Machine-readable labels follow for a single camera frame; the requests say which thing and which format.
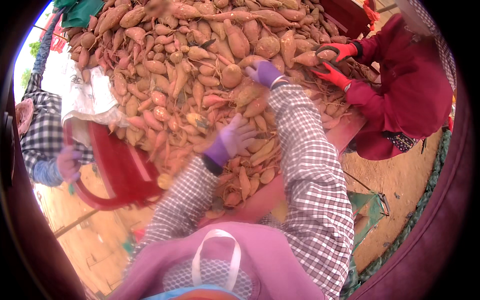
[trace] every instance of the white strap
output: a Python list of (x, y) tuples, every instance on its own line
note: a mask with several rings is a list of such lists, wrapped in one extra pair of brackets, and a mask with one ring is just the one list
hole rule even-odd
[(205, 235), (204, 240), (200, 244), (200, 247), (197, 249), (197, 253), (195, 253), (195, 257), (192, 261), (192, 280), (194, 286), (202, 285), (202, 277), (200, 275), (200, 252), (202, 252), (202, 248), (204, 246), (204, 242), (209, 238), (213, 237), (227, 237), (231, 238), (235, 241), (235, 247), (233, 248), (232, 259), (230, 261), (230, 270), (228, 272), (228, 280), (224, 286), (224, 288), (228, 290), (233, 290), (233, 286), (237, 281), (237, 275), (239, 273), (240, 268), (240, 258), (241, 258), (241, 251), (240, 245), (238, 244), (237, 240), (228, 232), (221, 230), (221, 229), (213, 229)]

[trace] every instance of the green rope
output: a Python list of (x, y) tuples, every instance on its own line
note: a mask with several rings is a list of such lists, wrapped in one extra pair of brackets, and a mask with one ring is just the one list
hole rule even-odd
[(420, 198), (417, 203), (417, 209), (412, 214), (408, 222), (405, 224), (402, 232), (397, 236), (395, 241), (388, 247), (388, 249), (383, 253), (383, 255), (377, 258), (375, 261), (371, 262), (363, 272), (358, 275), (357, 266), (353, 259), (353, 255), (350, 258), (350, 265), (348, 267), (348, 277), (343, 285), (342, 291), (340, 292), (340, 299), (347, 299), (353, 292), (360, 287), (365, 281), (367, 281), (373, 274), (375, 274), (380, 268), (388, 261), (388, 259), (397, 251), (400, 245), (407, 239), (408, 234), (412, 231), (412, 228), (420, 219), (423, 210), (427, 206), (428, 201), (433, 193), (433, 189), (437, 184), (438, 177), (444, 166), (445, 159), (448, 152), (448, 146), (450, 145), (450, 140), (452, 138), (452, 132), (447, 130), (442, 135), (438, 145), (437, 157), (433, 162), (433, 169), (430, 178), (428, 179), (427, 186), (425, 187), (425, 193)]

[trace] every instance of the black wristband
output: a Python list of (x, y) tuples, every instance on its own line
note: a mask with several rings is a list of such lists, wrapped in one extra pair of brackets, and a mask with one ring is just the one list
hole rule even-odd
[(217, 165), (216, 162), (213, 161), (213, 159), (211, 159), (207, 155), (203, 154), (202, 155), (202, 160), (204, 161), (204, 164), (205, 164), (205, 167), (207, 168), (207, 170), (212, 172), (212, 174), (214, 174), (215, 176), (220, 176), (220, 174), (222, 174), (223, 168), (221, 166)]
[(286, 81), (276, 82), (276, 83), (272, 86), (271, 91), (275, 90), (276, 88), (278, 88), (279, 86), (284, 85), (284, 84), (291, 84), (291, 83), (290, 83), (290, 82), (286, 82)]
[(352, 44), (355, 45), (355, 47), (357, 47), (357, 55), (355, 57), (357, 57), (357, 58), (362, 57), (363, 47), (360, 45), (360, 43), (357, 42), (357, 41), (353, 41)]

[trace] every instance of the red glove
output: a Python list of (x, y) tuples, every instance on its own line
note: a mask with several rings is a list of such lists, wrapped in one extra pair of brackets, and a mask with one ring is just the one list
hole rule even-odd
[(320, 79), (330, 81), (331, 83), (341, 88), (342, 91), (345, 91), (345, 88), (352, 82), (352, 80), (348, 79), (339, 69), (334, 67), (329, 61), (321, 60), (321, 62), (327, 69), (327, 71), (322, 71), (317, 68), (310, 68), (310, 71), (315, 73)]
[(324, 50), (332, 50), (336, 52), (336, 56), (331, 59), (330, 61), (337, 65), (342, 60), (346, 60), (349, 57), (356, 56), (358, 54), (357, 47), (353, 43), (349, 44), (339, 44), (339, 43), (332, 43), (332, 44), (321, 44), (316, 52), (315, 55), (324, 51)]

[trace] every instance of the plaid shirt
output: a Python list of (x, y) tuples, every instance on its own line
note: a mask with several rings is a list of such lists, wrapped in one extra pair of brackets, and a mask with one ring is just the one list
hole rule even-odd
[[(33, 178), (35, 164), (47, 161), (55, 164), (60, 150), (63, 148), (63, 127), (61, 124), (61, 96), (41, 89), (42, 75), (33, 72), (28, 81), (23, 99), (31, 98), (34, 114), (30, 127), (20, 139), (25, 167), (30, 178)], [(82, 165), (92, 163), (92, 147), (85, 147), (75, 142), (75, 148), (83, 152)]]
[[(270, 107), (282, 148), (281, 169), (288, 201), (284, 223), (260, 223), (282, 231), (305, 272), (328, 299), (338, 299), (353, 248), (353, 214), (338, 151), (325, 137), (320, 114), (299, 85), (271, 92)], [(218, 178), (195, 158), (158, 203), (131, 262), (149, 243), (182, 238), (212, 204)]]

